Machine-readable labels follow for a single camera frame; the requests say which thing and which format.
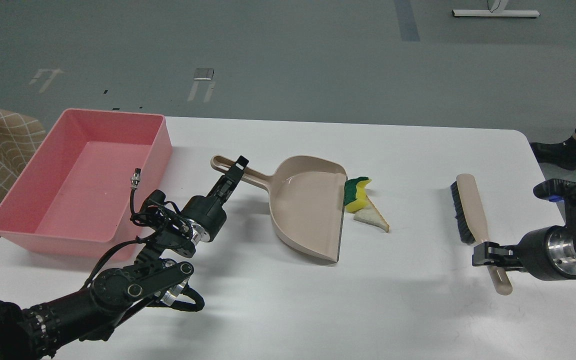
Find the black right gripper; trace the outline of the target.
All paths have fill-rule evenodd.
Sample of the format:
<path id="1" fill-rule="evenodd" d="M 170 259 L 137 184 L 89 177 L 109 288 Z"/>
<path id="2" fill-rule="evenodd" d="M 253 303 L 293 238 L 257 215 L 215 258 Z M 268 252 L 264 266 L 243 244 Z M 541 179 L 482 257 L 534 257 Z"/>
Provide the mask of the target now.
<path id="1" fill-rule="evenodd" d="M 573 237 L 562 226 L 530 231 L 515 245 L 484 241 L 474 246 L 471 265 L 528 273 L 542 281 L 576 280 Z"/>

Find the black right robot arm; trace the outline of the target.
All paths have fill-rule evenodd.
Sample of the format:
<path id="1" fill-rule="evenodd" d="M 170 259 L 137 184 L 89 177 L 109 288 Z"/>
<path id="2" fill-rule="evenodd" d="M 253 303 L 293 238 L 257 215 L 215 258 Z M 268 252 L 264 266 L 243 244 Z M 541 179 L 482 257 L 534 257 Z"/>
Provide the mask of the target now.
<path id="1" fill-rule="evenodd" d="M 475 246 L 471 264 L 526 272 L 542 281 L 576 280 L 576 182 L 551 178 L 536 185 L 533 194 L 563 203 L 565 224 L 530 231 L 518 244 L 485 241 Z"/>

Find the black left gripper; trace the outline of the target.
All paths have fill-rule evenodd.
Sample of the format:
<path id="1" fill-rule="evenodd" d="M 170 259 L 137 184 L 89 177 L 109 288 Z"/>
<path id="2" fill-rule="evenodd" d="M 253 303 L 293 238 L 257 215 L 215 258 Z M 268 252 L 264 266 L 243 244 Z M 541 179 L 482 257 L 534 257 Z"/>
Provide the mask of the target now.
<path id="1" fill-rule="evenodd" d="M 207 196 L 192 196 L 183 207 L 183 218 L 190 222 L 193 243 L 208 243 L 215 239 L 227 219 L 223 205 L 242 180 L 248 164 L 249 160 L 240 155 L 217 180 Z"/>

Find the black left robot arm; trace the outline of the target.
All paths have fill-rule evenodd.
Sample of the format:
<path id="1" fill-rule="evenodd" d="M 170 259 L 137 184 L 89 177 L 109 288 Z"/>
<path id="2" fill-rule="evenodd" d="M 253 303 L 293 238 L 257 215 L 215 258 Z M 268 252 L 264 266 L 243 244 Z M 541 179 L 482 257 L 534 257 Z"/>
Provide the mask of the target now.
<path id="1" fill-rule="evenodd" d="M 203 297 L 188 283 L 194 266 L 162 254 L 170 250 L 190 259 L 198 243 L 215 239 L 226 222 L 224 203 L 248 164 L 247 158 L 238 157 L 206 196 L 193 196 L 182 209 L 154 190 L 135 210 L 141 181 L 141 170 L 136 168 L 131 178 L 130 221 L 151 228 L 152 233 L 106 251 L 76 292 L 27 309 L 0 300 L 0 360 L 54 358 L 58 349 L 74 341 L 107 341 L 118 326 L 144 308 L 203 310 Z"/>

